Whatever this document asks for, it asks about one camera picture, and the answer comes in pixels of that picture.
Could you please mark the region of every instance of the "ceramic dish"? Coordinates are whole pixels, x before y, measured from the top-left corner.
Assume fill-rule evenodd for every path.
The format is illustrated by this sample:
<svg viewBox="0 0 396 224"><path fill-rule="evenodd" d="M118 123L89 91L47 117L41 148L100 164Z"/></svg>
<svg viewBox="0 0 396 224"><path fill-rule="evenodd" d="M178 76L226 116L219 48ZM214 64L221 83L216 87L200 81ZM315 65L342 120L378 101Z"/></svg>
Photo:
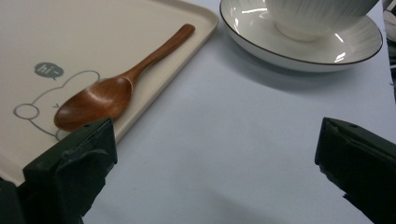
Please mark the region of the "ceramic dish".
<svg viewBox="0 0 396 224"><path fill-rule="evenodd" d="M375 56L383 44L381 32L368 17L341 33L304 42L282 35L262 0L222 0L220 14L239 46L268 63L292 70L348 69Z"/></svg>

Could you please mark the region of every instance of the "bowl base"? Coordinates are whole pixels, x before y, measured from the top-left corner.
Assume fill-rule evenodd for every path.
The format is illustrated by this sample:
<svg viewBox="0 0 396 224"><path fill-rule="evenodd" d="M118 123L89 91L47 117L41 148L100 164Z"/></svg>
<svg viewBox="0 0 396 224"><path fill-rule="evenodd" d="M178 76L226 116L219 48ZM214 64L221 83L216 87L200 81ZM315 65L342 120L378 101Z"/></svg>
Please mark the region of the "bowl base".
<svg viewBox="0 0 396 224"><path fill-rule="evenodd" d="M314 41L320 38L320 36L317 35L307 35L303 34L297 30L292 30L289 27L286 27L278 22L275 22L275 27L276 29L284 36L293 39L293 40L298 40L298 41L304 41L304 42L309 42L309 41Z"/></svg>

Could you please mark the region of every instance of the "white table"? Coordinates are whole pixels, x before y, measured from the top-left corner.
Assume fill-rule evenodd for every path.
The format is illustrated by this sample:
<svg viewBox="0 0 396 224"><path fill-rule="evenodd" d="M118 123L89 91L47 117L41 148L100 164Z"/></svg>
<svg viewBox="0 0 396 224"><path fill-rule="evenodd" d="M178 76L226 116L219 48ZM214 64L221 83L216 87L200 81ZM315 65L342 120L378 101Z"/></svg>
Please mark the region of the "white table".
<svg viewBox="0 0 396 224"><path fill-rule="evenodd" d="M191 0L219 15L219 0ZM370 16L385 31L381 2ZM118 144L87 224L371 223L314 164L323 117L396 142L387 46L303 74L237 47L224 23Z"/></svg>

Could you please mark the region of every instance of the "tray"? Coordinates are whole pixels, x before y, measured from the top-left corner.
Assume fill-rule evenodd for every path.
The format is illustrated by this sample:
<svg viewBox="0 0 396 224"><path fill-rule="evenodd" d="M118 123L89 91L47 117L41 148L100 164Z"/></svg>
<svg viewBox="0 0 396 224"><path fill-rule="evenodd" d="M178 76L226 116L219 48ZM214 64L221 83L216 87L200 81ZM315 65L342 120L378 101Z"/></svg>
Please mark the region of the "tray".
<svg viewBox="0 0 396 224"><path fill-rule="evenodd" d="M217 15L178 0L3 3L0 176L22 183L22 168L67 135L52 121L64 101L130 69L184 23L195 26L194 35L139 78L114 123L117 142L214 32Z"/></svg>

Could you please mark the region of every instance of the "black clamp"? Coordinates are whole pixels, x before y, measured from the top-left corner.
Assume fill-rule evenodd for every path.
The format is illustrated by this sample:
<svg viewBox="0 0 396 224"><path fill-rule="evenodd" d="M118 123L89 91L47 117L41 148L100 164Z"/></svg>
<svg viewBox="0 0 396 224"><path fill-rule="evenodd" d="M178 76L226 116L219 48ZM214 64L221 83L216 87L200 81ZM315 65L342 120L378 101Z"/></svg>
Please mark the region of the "black clamp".
<svg viewBox="0 0 396 224"><path fill-rule="evenodd" d="M0 181L0 223L82 223L116 163L111 119L79 128L25 166L20 186Z"/></svg>
<svg viewBox="0 0 396 224"><path fill-rule="evenodd" d="M374 223L396 223L396 145L356 124L325 118L315 163Z"/></svg>

